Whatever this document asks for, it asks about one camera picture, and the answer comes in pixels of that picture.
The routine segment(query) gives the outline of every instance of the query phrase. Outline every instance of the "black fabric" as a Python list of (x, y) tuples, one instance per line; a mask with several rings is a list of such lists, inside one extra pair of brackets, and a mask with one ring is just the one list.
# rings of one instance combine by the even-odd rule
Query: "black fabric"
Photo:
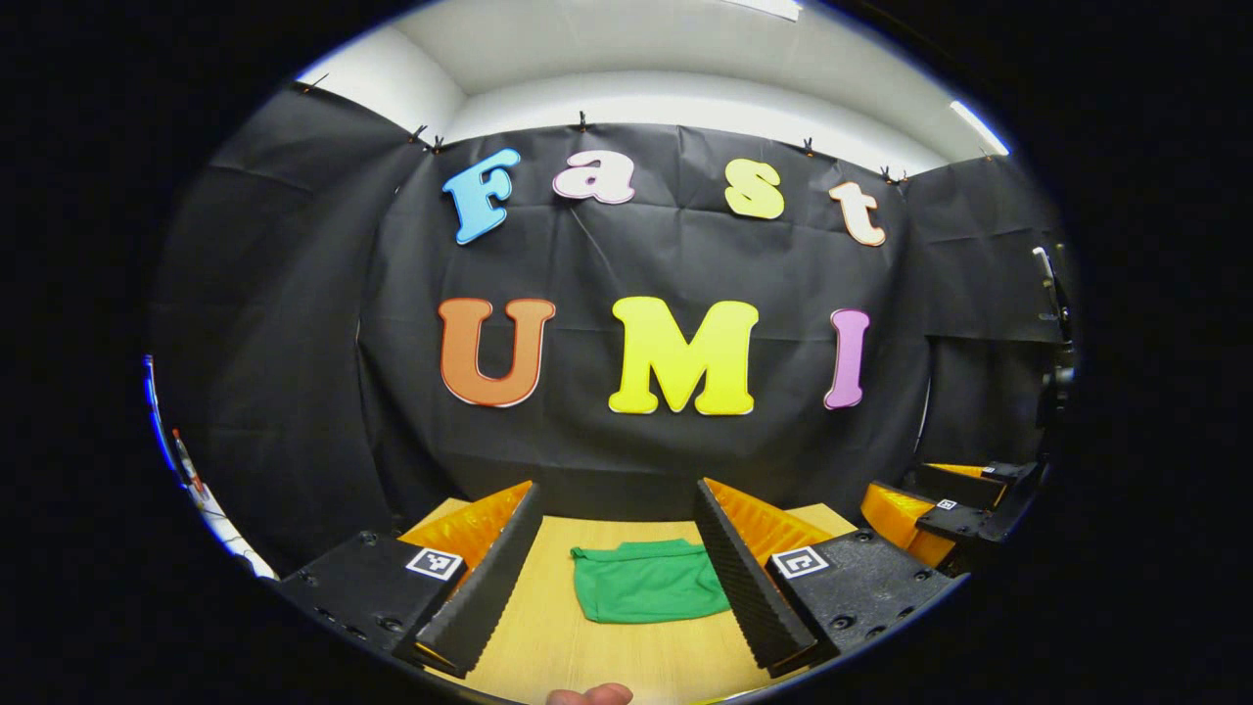
[(918, 442), (923, 463), (1030, 463), (1044, 435), (1036, 404), (1053, 346), (1007, 339), (931, 339), (931, 393)]
[[(521, 154), (507, 169), (509, 215), (459, 245), (442, 184), (506, 147)], [(632, 200), (554, 193), (565, 159), (586, 149), (634, 160)], [(730, 212), (723, 169), (734, 158), (778, 170), (779, 218)], [(883, 245), (845, 230), (827, 190), (846, 180), (876, 198)], [(708, 476), (853, 518), (868, 482), (893, 482), (915, 460), (928, 381), (918, 457), (1030, 453), (1034, 417), (1005, 409), (1034, 393), (1039, 351), (1058, 337), (1030, 254), (1058, 232), (1000, 158), (896, 185), (832, 157), (670, 125), (531, 129), (435, 154), (368, 110), (293, 89), (223, 148), (175, 219), (150, 306), (158, 393), (223, 507), (281, 574), (355, 531), (407, 527), (445, 497), (524, 480), (543, 483), (561, 516), (687, 520), (690, 488)], [(757, 307), (754, 411), (704, 417), (689, 401), (680, 413), (664, 402), (650, 416), (611, 412), (623, 362), (611, 307), (626, 296), (667, 301), (688, 338), (718, 301)], [(485, 408), (445, 388), (436, 311), (451, 297), (494, 306), (480, 341), (489, 377), (511, 362), (505, 304), (556, 304), (529, 399)], [(871, 317), (863, 399), (827, 411), (838, 308)], [(1034, 347), (1024, 358), (979, 347), (987, 341)], [(660, 397), (655, 379), (652, 391)], [(935, 421), (954, 409), (976, 416)]]
[(1010, 159), (970, 159), (903, 184), (925, 277), (926, 332), (990, 339), (1059, 342), (1031, 254), (1045, 247), (1069, 275), (1060, 215)]
[(287, 90), (172, 220), (149, 306), (162, 414), (281, 575), (392, 525), (353, 333), (375, 224), (420, 149), (353, 103)]

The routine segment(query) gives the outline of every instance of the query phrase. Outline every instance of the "green bag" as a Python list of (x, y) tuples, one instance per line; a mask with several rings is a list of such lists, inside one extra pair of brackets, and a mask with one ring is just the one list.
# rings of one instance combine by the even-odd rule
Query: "green bag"
[(623, 543), (616, 551), (574, 547), (574, 592), (594, 622), (645, 625), (730, 609), (704, 546), (685, 540)]

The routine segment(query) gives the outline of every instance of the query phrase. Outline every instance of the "white wall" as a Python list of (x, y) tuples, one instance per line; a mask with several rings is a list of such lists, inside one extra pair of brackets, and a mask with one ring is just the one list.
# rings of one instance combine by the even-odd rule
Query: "white wall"
[(365, 105), (422, 139), (444, 134), (466, 94), (431, 56), (398, 30), (385, 26), (325, 56), (298, 76)]
[(669, 73), (570, 74), (511, 85), (466, 100), (444, 134), (445, 142), (526, 129), (589, 123), (662, 123), (753, 134), (813, 148), (892, 175), (949, 163), (915, 139), (862, 113), (759, 83)]

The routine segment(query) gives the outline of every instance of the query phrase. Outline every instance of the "foam letter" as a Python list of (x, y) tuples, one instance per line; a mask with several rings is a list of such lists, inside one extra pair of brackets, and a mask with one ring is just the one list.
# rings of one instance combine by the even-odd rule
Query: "foam letter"
[[(589, 165), (594, 162), (600, 162), (600, 165)], [(635, 163), (625, 154), (604, 149), (579, 152), (565, 163), (578, 168), (556, 174), (553, 190), (566, 198), (595, 197), (601, 203), (625, 203), (635, 195), (635, 189), (630, 187)]]
[(831, 313), (831, 327), (836, 328), (836, 376), (824, 406), (856, 407), (861, 402), (861, 351), (870, 316), (856, 308), (841, 308)]
[(845, 214), (845, 227), (848, 234), (862, 244), (878, 247), (887, 237), (883, 228), (870, 224), (870, 208), (877, 208), (873, 195), (866, 195), (861, 187), (853, 182), (841, 183), (832, 188), (831, 198), (840, 200), (840, 209)]
[(764, 162), (732, 159), (727, 162), (727, 204), (741, 215), (772, 219), (783, 212), (779, 173)]
[(505, 209), (492, 207), (487, 197), (495, 195), (497, 200), (509, 198), (514, 184), (501, 167), (514, 167), (521, 160), (521, 154), (515, 149), (501, 149), (444, 184), (444, 192), (452, 194), (457, 218), (461, 219), (457, 244), (465, 244), (505, 222)]
[(674, 413), (687, 406), (702, 376), (705, 387), (697, 397), (697, 412), (734, 417), (753, 411), (748, 396), (748, 332), (757, 322), (757, 308), (742, 301), (718, 301), (709, 307), (690, 344), (660, 298), (619, 298), (614, 317), (625, 327), (625, 342), (621, 387), (609, 397), (610, 409), (620, 414), (657, 411), (657, 396), (648, 391), (652, 371)]
[(515, 298), (505, 306), (514, 318), (514, 366), (500, 379), (479, 372), (479, 331), (491, 316), (491, 303), (481, 298), (449, 298), (440, 303), (444, 318), (444, 348), (440, 374), (444, 386), (466, 404), (512, 407), (525, 402), (540, 382), (544, 349), (544, 321), (556, 314), (556, 306), (543, 298)]

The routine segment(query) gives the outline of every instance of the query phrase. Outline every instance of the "white ceiling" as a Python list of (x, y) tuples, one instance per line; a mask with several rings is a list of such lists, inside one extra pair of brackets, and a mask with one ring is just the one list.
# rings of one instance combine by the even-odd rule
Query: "white ceiling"
[(444, 0), (393, 26), (471, 96), (574, 73), (704, 73), (857, 110), (951, 160), (987, 149), (949, 108), (954, 95), (903, 54), (802, 6), (792, 23), (722, 0)]

